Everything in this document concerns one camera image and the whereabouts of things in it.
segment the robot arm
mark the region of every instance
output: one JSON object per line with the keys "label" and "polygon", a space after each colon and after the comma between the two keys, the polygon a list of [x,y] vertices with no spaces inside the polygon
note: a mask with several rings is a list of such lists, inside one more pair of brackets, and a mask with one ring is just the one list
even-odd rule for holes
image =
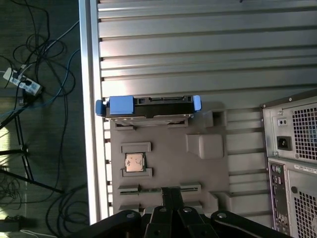
{"label": "robot arm", "polygon": [[179,187],[162,188],[162,206],[143,216],[132,210],[119,212],[69,238],[290,238],[278,231],[228,211],[210,218],[184,207]]}

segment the metal panel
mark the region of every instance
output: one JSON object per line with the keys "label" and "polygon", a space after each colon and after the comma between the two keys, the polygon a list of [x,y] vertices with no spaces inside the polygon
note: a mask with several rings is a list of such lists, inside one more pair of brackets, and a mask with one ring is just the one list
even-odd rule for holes
{"label": "metal panel", "polygon": [[205,0],[100,4],[103,96],[314,84],[315,70],[306,67],[316,59],[306,56],[316,50],[315,5]]}
{"label": "metal panel", "polygon": [[262,132],[227,135],[228,152],[263,148]]}
{"label": "metal panel", "polygon": [[233,213],[246,214],[271,210],[268,194],[236,196],[227,199],[230,211]]}
{"label": "metal panel", "polygon": [[229,172],[263,170],[266,167],[264,153],[228,156]]}
{"label": "metal panel", "polygon": [[317,166],[283,158],[269,158],[269,161],[284,165],[291,236],[316,237]]}
{"label": "metal panel", "polygon": [[[92,223],[109,214],[111,160],[109,127],[94,116],[95,100],[199,94],[212,108],[241,109],[316,86],[316,6],[314,0],[80,1]],[[252,123],[230,116],[229,169],[238,174],[263,169],[254,116]],[[243,154],[245,169],[232,161],[236,154]]]}
{"label": "metal panel", "polygon": [[272,224],[272,216],[271,215],[264,215],[264,216],[254,216],[254,217],[246,217],[251,221],[260,223],[263,226],[270,227]]}
{"label": "metal panel", "polygon": [[104,21],[99,23],[100,37],[140,36],[172,33],[194,33],[209,31],[257,30],[276,28],[315,26],[316,11],[283,12],[239,15],[180,16],[175,19],[160,17],[147,19],[147,27],[140,27],[144,19]]}

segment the power socket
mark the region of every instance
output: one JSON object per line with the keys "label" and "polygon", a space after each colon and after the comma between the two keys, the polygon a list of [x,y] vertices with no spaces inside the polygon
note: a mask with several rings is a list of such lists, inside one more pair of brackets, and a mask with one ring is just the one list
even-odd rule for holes
{"label": "power socket", "polygon": [[25,77],[24,75],[18,74],[18,72],[16,70],[13,70],[12,73],[12,69],[8,68],[6,70],[6,72],[3,75],[3,78],[5,80],[9,80],[9,82],[13,83],[15,86],[18,86],[19,84],[19,88],[25,89],[26,92],[36,96],[41,92],[42,86],[36,82],[34,82],[33,80]]}

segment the cable bundle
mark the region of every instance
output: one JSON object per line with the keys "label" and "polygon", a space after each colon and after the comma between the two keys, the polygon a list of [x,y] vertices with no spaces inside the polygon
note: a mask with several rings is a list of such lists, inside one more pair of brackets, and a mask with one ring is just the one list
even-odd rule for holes
{"label": "cable bundle", "polygon": [[[89,217],[88,217],[88,202],[87,201],[81,201],[81,200],[75,200],[74,195],[80,190],[83,190],[87,187],[86,184],[83,184],[79,187],[76,187],[66,194],[58,197],[49,207],[47,210],[46,216],[45,216],[45,222],[49,229],[49,231],[56,237],[63,238],[65,237],[64,232],[66,231],[69,234],[72,234],[76,231],[72,231],[70,229],[71,224],[80,225],[79,228],[83,228],[83,226],[89,225]],[[86,212],[83,212],[81,209],[81,212],[74,211],[74,205],[83,204],[86,208]],[[56,218],[56,230],[55,231],[50,222],[49,222],[49,216],[52,211],[52,208],[54,206],[58,206],[58,216]]]}
{"label": "cable bundle", "polygon": [[[50,87],[50,90],[46,89],[44,91],[44,93],[51,96],[50,100],[48,100],[45,103],[40,104],[40,105],[28,107],[27,109],[32,109],[32,108],[36,108],[36,107],[43,107],[43,106],[46,106],[46,105],[54,102],[56,98],[60,98],[60,97],[63,98],[64,113],[65,114],[64,114],[64,125],[63,125],[63,129],[62,129],[61,141],[59,144],[58,157],[57,157],[57,178],[56,178],[56,182],[55,182],[55,187],[57,187],[57,184],[59,181],[59,175],[60,175],[60,164],[63,160],[64,136],[65,136],[65,132],[66,132],[67,124],[68,124],[67,95],[69,95],[74,90],[74,88],[76,86],[76,79],[75,79],[74,74],[70,70],[70,64],[71,64],[71,61],[74,58],[75,54],[77,52],[79,52],[79,50],[76,50],[75,52],[73,52],[73,54],[71,55],[71,57],[68,61],[67,66],[64,66],[64,65],[60,64],[59,62],[57,62],[56,58],[67,52],[67,46],[64,42],[61,41],[61,39],[65,35],[67,35],[72,29],[74,29],[75,26],[78,25],[79,21],[77,21],[75,24],[73,24],[65,33],[63,33],[60,37],[58,37],[56,40],[54,40],[54,39],[51,39],[50,18],[49,18],[48,12],[45,9],[40,8],[40,7],[36,7],[33,5],[29,5],[27,0],[23,0],[23,1],[21,0],[21,2],[17,2],[14,0],[10,0],[10,1],[17,4],[17,5],[27,7],[27,9],[31,15],[34,33],[27,38],[25,44],[16,47],[13,51],[13,58],[17,63],[21,64],[21,67],[17,68],[14,65],[14,63],[12,61],[10,61],[8,58],[1,57],[1,56],[0,56],[0,58],[5,59],[9,63],[10,67],[12,69],[15,69],[18,72],[18,75],[22,75],[27,70],[34,67],[33,75],[29,76],[29,78],[33,79],[34,81],[36,81],[37,83],[42,85],[44,88],[45,88],[45,81],[42,81],[42,79],[40,80],[41,77],[39,76],[39,72],[40,72],[43,65],[47,65],[52,73],[52,78],[46,77],[45,80],[55,80],[59,86],[59,88],[55,92],[51,91],[52,90],[51,87]],[[41,35],[39,33],[39,31],[37,30],[32,10],[38,10],[38,11],[41,11],[45,14],[45,18],[46,18],[46,34],[45,35]],[[56,54],[52,54],[52,49],[55,49],[57,51]],[[21,55],[22,52],[27,52],[28,55],[19,58],[19,56]],[[63,80],[57,74],[55,67],[59,67],[59,68],[62,68],[63,70],[65,70],[65,77]],[[66,89],[65,86],[66,86],[67,79],[69,78],[69,75],[72,77],[72,81],[71,81],[71,84],[69,86],[67,86],[68,89]],[[6,116],[6,115],[11,116],[14,112],[20,110],[20,109],[16,109],[18,90],[19,90],[19,87],[17,87],[17,90],[16,90],[16,101],[15,101],[14,109],[10,112],[7,112],[5,114],[0,115],[0,118],[3,116]],[[67,192],[66,194],[64,194],[64,195],[60,196],[58,199],[56,199],[52,203],[52,205],[49,207],[47,214],[46,214],[46,224],[48,226],[49,231],[54,236],[64,237],[63,233],[65,231],[68,233],[72,233],[72,231],[69,227],[70,224],[77,224],[77,225],[88,225],[89,224],[89,217],[87,215],[88,211],[86,213],[73,211],[75,204],[77,204],[77,205],[84,204],[88,208],[88,203],[86,201],[72,201],[74,194],[77,191],[84,189],[85,187],[86,187],[86,185],[82,185],[78,188],[75,188],[75,189]],[[8,190],[4,189],[3,192],[7,193],[7,194],[11,194],[11,190],[10,190],[10,192],[8,192]],[[22,202],[22,198],[21,198],[20,193],[16,192],[15,195],[13,195],[14,198],[12,199],[10,204],[18,204],[19,208],[20,208],[21,204],[38,203],[38,202],[47,201],[48,199],[50,199],[52,197],[52,195],[53,195],[53,192],[47,198],[40,200],[40,201]],[[50,222],[49,222],[49,214],[52,211],[52,208],[54,207],[54,205],[58,205],[58,217],[57,217],[57,224],[56,224],[57,231],[54,231],[52,229]]]}
{"label": "cable bundle", "polygon": [[3,179],[0,182],[0,205],[1,208],[5,208],[11,204],[18,204],[17,208],[10,208],[10,210],[19,210],[22,206],[22,197],[20,194],[20,182],[15,179],[8,177],[7,175],[1,174]]}

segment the black cable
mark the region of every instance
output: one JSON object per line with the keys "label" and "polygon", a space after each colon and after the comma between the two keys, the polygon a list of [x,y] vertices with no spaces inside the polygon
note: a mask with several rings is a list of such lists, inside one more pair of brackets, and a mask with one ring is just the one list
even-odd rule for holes
{"label": "black cable", "polygon": [[[64,143],[64,136],[65,136],[65,133],[66,133],[66,128],[67,128],[67,124],[68,124],[68,99],[67,99],[67,95],[69,95],[75,88],[75,85],[76,85],[76,78],[73,74],[73,72],[63,66],[62,64],[56,62],[53,60],[53,58],[55,57],[58,57],[59,55],[61,55],[63,52],[67,51],[67,46],[64,42],[60,41],[60,40],[50,40],[50,21],[49,21],[49,14],[46,10],[42,9],[42,8],[39,8],[39,7],[35,7],[35,6],[32,6],[32,5],[29,5],[27,3],[26,0],[24,0],[25,4],[22,4],[22,3],[18,3],[18,2],[15,2],[13,0],[10,0],[11,2],[15,3],[15,4],[18,4],[18,5],[21,5],[21,6],[26,6],[28,7],[28,10],[30,12],[30,15],[31,15],[31,18],[32,18],[32,23],[33,23],[33,27],[34,27],[34,34],[30,35],[28,38],[27,38],[27,41],[25,44],[23,45],[20,45],[18,46],[17,48],[14,49],[13,51],[13,58],[21,63],[21,64],[26,64],[26,65],[30,65],[30,64],[34,64],[35,66],[35,70],[34,70],[34,73],[35,73],[35,81],[38,81],[39,82],[39,71],[40,71],[40,68],[41,68],[41,65],[43,63],[46,63],[50,70],[52,71],[54,77],[56,78],[60,88],[61,88],[61,93],[58,95],[58,97],[63,97],[63,100],[64,100],[64,112],[65,112],[65,119],[64,119],[64,126],[63,126],[63,131],[62,131],[62,136],[61,136],[61,142],[60,142],[60,146],[59,146],[59,152],[58,152],[58,167],[57,167],[57,179],[56,179],[56,182],[55,182],[55,187],[57,187],[57,184],[58,184],[58,181],[59,181],[59,176],[60,176],[60,164],[63,160],[63,143]],[[37,30],[36,30],[36,26],[35,26],[35,21],[34,21],[34,16],[32,14],[32,11],[31,11],[31,8],[34,8],[34,9],[39,9],[43,12],[45,12],[46,14],[46,18],[47,18],[47,37],[44,37],[42,35],[40,35]],[[53,48],[53,46],[58,46],[60,45],[61,46],[61,49],[60,51],[58,51],[57,54],[54,54],[54,55],[50,55],[50,50]],[[29,52],[29,55],[27,57],[26,60],[18,60],[18,57],[16,55],[16,53],[18,52],[18,50],[20,49],[26,49],[28,52]],[[62,83],[61,82],[61,79],[59,78],[59,76],[57,75],[54,67],[53,67],[53,64],[56,65],[56,66],[59,66],[63,69],[66,70],[67,72],[67,75],[70,74],[71,77],[73,78],[72,80],[72,86],[70,88],[70,90],[66,91],[65,90],[65,83]],[[21,68],[20,69],[17,69],[17,72],[18,72],[18,75],[20,74],[20,71],[21,71]],[[19,88],[19,85],[17,87],[17,93],[16,93],[16,101],[15,101],[15,107],[14,107],[14,110],[16,109],[16,104],[17,104],[17,94],[18,94],[18,88]],[[22,197],[20,195],[19,192],[16,192],[16,196],[14,199],[12,199],[9,203],[5,203],[4,205],[7,206],[8,204],[18,204],[19,205],[19,208],[21,207],[22,204],[32,204],[32,203],[39,203],[39,202],[45,202],[47,200],[49,200],[52,195],[54,194],[54,192],[52,192],[47,198],[43,199],[43,200],[40,200],[40,201],[31,201],[31,202],[22,202]],[[63,216],[65,218],[66,221],[64,222],[74,222],[73,220],[71,220],[69,217],[69,207],[67,206],[67,214],[65,216]]]}
{"label": "black cable", "polygon": [[[40,8],[40,7],[37,7],[37,6],[30,5],[30,4],[27,3],[26,0],[24,0],[24,1],[25,1],[25,4],[16,2],[16,1],[14,1],[14,0],[10,0],[10,1],[13,2],[13,3],[15,3],[15,4],[17,4],[17,5],[20,5],[20,6],[26,6],[26,7],[28,7],[28,9],[34,8],[34,9],[40,10],[40,11],[44,12],[44,13],[45,13],[45,16],[46,16],[47,37],[46,37],[45,41],[44,41],[42,44],[36,45],[35,50],[30,53],[30,55],[28,56],[27,60],[23,63],[23,64],[30,64],[30,59],[31,59],[31,57],[33,56],[33,54],[34,54],[37,50],[39,50],[42,46],[44,46],[44,45],[47,43],[47,41],[50,39],[50,37],[51,37],[51,31],[50,31],[50,16],[49,16],[49,13],[48,13],[45,9]],[[33,14],[32,14],[32,11],[30,10],[29,12],[30,12],[30,14],[31,14],[32,19],[34,19]],[[38,37],[38,36],[37,36],[36,28],[35,28],[35,37],[36,37],[36,39],[37,39],[37,37]],[[14,55],[15,51],[16,51],[16,49],[13,51],[13,58],[17,61],[17,59],[16,59],[16,57],[15,57],[15,55]]]}
{"label": "black cable", "polygon": [[[62,196],[58,197],[57,199],[54,200],[54,202],[49,206],[46,215],[45,215],[45,222],[46,225],[49,229],[49,231],[56,237],[63,238],[65,237],[65,234],[62,229],[67,231],[68,233],[74,233],[73,231],[70,230],[68,224],[77,224],[77,225],[84,225],[88,226],[89,225],[89,217],[88,214],[85,214],[83,212],[71,212],[70,209],[72,206],[75,204],[81,203],[87,206],[88,208],[88,203],[86,201],[73,201],[70,202],[73,196],[80,190],[85,189],[87,187],[87,184],[83,184],[79,187],[76,187],[66,194],[63,194]],[[52,208],[57,205],[58,206],[58,216],[57,216],[57,221],[56,221],[56,229],[55,231],[52,227],[52,225],[49,223],[49,215],[52,210]],[[79,216],[82,219],[78,220],[78,218],[75,218],[74,216]]]}

